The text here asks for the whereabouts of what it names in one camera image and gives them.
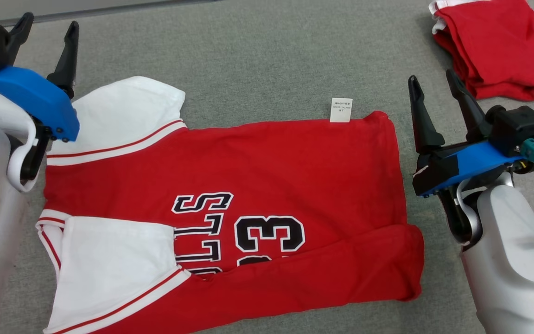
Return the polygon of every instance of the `gray table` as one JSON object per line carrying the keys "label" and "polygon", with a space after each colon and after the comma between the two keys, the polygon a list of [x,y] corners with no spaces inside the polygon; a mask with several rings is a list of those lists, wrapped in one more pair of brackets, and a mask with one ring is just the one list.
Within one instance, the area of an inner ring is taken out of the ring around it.
{"label": "gray table", "polygon": [[[453,333],[483,329],[458,246],[437,199],[411,189],[413,149],[407,78],[416,74],[426,105],[447,142],[466,132],[444,70],[447,53],[433,41],[428,0],[223,0],[80,19],[77,96],[129,76],[147,76],[187,93],[191,128],[328,117],[331,97],[354,99],[353,116],[383,110],[396,126],[409,222],[426,239],[423,293],[414,302],[373,302],[240,321],[208,333]],[[35,25],[17,65],[53,70],[69,21]],[[507,99],[481,101],[485,109]],[[517,179],[534,208],[534,175]],[[44,178],[30,195],[17,267],[9,280],[0,334],[46,327],[55,275],[33,224]]]}

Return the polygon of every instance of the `white sticker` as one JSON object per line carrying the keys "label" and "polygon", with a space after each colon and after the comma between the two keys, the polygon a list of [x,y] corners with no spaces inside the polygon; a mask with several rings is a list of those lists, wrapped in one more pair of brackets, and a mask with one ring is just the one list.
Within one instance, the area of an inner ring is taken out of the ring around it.
{"label": "white sticker", "polygon": [[334,97],[331,100],[331,122],[349,122],[352,102],[352,99]]}

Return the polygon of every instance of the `folded red cloth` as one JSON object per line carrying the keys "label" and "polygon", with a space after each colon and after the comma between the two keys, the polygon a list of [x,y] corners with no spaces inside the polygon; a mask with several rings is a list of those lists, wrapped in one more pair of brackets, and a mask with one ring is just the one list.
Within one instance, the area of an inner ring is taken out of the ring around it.
{"label": "folded red cloth", "polygon": [[434,34],[477,99],[534,101],[534,11],[525,0],[478,1],[441,8]]}

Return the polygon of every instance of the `t-shirt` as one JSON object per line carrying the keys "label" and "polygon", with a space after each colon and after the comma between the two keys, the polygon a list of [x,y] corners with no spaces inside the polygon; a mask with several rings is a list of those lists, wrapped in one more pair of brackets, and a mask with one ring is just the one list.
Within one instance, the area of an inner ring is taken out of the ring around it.
{"label": "t-shirt", "polygon": [[135,77],[74,103],[81,132],[47,156],[37,224],[57,269],[45,333],[189,333],[419,295],[386,114],[188,129],[183,101]]}

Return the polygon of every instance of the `red stripe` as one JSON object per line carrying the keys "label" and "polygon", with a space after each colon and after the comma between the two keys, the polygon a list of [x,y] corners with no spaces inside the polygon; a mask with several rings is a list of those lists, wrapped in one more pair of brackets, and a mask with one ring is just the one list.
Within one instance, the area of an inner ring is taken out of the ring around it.
{"label": "red stripe", "polygon": [[71,330],[74,330],[76,328],[80,328],[82,326],[86,326],[86,325],[89,325],[91,323],[95,323],[97,321],[101,321],[101,320],[104,320],[108,317],[110,317],[111,315],[114,315],[120,311],[122,311],[123,309],[125,309],[126,307],[130,306],[131,304],[133,304],[134,302],[137,302],[138,300],[140,300],[141,298],[144,298],[145,296],[147,296],[148,294],[150,294],[150,292],[152,292],[153,290],[156,290],[157,288],[159,288],[161,285],[165,284],[167,281],[170,281],[170,279],[172,279],[173,277],[176,276],[176,274],[180,273],[180,269],[178,269],[177,271],[175,271],[174,273],[172,273],[172,275],[166,277],[165,280],[161,281],[160,283],[154,285],[153,288],[147,290],[146,292],[144,292],[144,294],[141,294],[139,297],[135,298],[134,300],[132,300],[131,302],[128,302],[127,304],[115,309],[114,311],[110,312],[110,313],[106,313],[106,315],[102,315],[102,317],[97,317],[96,319],[92,319],[90,321],[85,321],[85,322],[82,322],[78,325],[74,325],[74,326],[71,326],[69,328],[65,328],[64,330],[60,330],[59,332],[54,332],[54,334],[63,334],[63,333],[67,333]]}
{"label": "red stripe", "polygon": [[74,157],[74,156],[82,156],[82,155],[87,155],[87,154],[99,154],[101,152],[108,152],[108,151],[112,151],[112,150],[118,150],[120,148],[127,148],[129,146],[133,146],[135,144],[139,144],[142,141],[148,140],[148,139],[150,139],[150,137],[152,137],[156,133],[159,133],[159,131],[162,131],[163,129],[169,127],[170,125],[173,125],[173,124],[176,124],[176,123],[179,123],[179,122],[182,122],[182,120],[172,121],[172,122],[166,124],[165,126],[157,129],[151,135],[148,135],[147,137],[145,137],[143,139],[140,139],[140,140],[134,141],[134,142],[130,142],[129,144],[117,146],[115,148],[104,148],[102,150],[94,150],[94,151],[89,151],[89,152],[80,152],[78,154],[51,154],[51,155],[48,156],[48,158],[71,158],[71,157]]}
{"label": "red stripe", "polygon": [[63,219],[59,219],[59,218],[51,218],[51,217],[41,217],[41,218],[38,218],[38,221],[40,222],[41,220],[50,220],[51,222],[58,222],[58,223],[61,223],[61,224],[65,224],[65,220]]}
{"label": "red stripe", "polygon": [[59,266],[59,270],[61,270],[61,260],[59,260],[59,257],[57,256],[57,252],[55,252],[55,247],[53,247],[53,243],[51,243],[51,240],[49,237],[47,237],[45,231],[40,228],[40,232],[43,235],[44,240],[49,245],[49,249],[51,249],[51,252],[53,252],[53,256],[55,258],[55,261],[57,261],[57,265]]}

